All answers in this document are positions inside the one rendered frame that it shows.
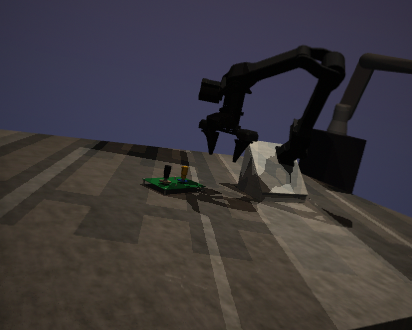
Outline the green circuit board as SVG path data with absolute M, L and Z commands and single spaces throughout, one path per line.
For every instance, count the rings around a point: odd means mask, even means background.
M 165 165 L 164 168 L 164 178 L 143 178 L 143 185 L 145 181 L 158 186 L 164 189 L 164 195 L 166 195 L 166 190 L 174 190 L 174 189 L 186 189 L 186 188 L 198 188 L 202 187 L 202 191 L 204 191 L 204 185 L 201 185 L 197 182 L 189 180 L 186 178 L 188 167 L 182 166 L 181 177 L 169 177 L 171 172 L 171 166 Z

